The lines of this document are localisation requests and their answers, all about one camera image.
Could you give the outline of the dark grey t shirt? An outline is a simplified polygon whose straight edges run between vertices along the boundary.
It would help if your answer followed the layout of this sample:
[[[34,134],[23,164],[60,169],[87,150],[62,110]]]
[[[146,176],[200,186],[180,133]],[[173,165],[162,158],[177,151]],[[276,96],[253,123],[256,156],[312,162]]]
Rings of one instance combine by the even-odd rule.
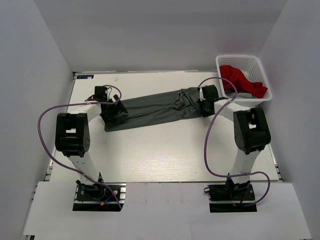
[[[203,116],[196,87],[123,100],[128,113],[120,113],[104,124],[106,132],[142,128]]]

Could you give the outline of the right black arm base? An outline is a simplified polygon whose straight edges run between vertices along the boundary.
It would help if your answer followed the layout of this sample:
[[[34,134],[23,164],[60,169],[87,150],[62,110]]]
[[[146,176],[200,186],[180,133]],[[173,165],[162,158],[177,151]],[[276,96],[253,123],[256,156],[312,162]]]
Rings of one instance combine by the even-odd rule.
[[[208,194],[210,213],[255,213],[256,197],[252,184],[240,190],[231,190],[225,184],[211,184],[203,189]]]

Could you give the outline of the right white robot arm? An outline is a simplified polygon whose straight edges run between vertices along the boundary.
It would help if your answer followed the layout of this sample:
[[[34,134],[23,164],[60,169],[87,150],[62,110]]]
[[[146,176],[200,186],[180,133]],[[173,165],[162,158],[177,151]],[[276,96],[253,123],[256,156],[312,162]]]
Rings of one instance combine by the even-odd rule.
[[[233,182],[225,187],[225,192],[229,198],[236,200],[244,193],[242,184],[250,181],[250,173],[258,155],[271,142],[265,112],[261,107],[249,108],[219,97],[214,85],[198,87],[197,91],[202,116],[220,115],[233,122],[237,154],[228,173],[228,178]]]

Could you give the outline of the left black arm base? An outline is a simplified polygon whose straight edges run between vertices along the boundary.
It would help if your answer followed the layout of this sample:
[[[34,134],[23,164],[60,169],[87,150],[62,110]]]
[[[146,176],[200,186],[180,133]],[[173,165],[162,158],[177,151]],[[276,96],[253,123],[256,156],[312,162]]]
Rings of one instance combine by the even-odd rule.
[[[98,184],[84,184],[76,181],[72,210],[74,212],[120,212],[114,195],[117,197],[120,206],[123,207],[126,198],[126,184],[109,184],[110,190]]]

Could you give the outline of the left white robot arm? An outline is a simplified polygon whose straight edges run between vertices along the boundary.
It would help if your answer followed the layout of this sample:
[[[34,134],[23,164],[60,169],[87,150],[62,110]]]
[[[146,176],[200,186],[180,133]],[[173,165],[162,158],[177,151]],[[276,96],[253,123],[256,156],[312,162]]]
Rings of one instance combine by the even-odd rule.
[[[101,117],[105,124],[113,123],[121,113],[127,113],[120,96],[111,96],[111,85],[95,86],[94,94],[72,112],[60,113],[56,118],[55,147],[67,157],[80,175],[80,183],[89,185],[88,193],[99,200],[105,196],[106,187],[101,174],[93,164],[89,122]]]

